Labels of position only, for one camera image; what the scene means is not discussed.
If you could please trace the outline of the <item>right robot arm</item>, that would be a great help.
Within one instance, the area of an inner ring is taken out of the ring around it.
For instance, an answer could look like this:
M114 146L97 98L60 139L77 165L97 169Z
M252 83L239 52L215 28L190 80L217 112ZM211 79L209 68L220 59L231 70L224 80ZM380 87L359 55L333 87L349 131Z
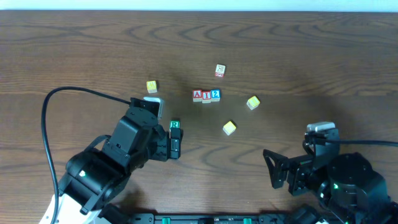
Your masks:
M397 146L390 141L342 140L333 122L309 124L302 143L305 155L288 158L263 151L272 187L287 182L293 196L314 193L341 223L397 223L397 203L387 193L385 178L360 153L340 154L342 144Z

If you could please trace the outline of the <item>red letter A block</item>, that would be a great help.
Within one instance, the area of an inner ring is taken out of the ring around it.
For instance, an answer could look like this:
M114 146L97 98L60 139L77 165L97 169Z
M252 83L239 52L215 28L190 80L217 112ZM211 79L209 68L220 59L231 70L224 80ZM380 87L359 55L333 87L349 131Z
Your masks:
M202 91L201 90L193 90L193 102L201 102L202 101Z

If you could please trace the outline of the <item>red letter I block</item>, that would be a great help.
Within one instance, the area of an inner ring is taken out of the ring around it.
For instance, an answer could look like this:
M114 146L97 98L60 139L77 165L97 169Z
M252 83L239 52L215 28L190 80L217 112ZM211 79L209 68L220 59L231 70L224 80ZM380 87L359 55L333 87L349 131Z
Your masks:
M202 92L202 103L211 103L211 92L203 91Z

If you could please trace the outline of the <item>blue number 2 block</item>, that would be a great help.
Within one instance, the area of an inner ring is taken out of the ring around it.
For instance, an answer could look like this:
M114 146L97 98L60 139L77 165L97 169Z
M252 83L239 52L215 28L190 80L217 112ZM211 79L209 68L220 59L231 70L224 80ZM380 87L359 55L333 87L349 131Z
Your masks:
M220 90L211 90L211 100L212 101L220 101L221 99L221 92Z

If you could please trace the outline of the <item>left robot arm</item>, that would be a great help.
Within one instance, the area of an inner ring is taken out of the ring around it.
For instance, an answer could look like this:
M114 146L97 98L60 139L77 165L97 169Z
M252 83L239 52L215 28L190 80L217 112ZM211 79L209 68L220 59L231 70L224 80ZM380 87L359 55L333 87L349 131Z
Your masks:
M104 215L132 172L149 161L178 159L183 131L159 124L164 101L133 98L111 135L94 139L66 164L41 223L91 223Z

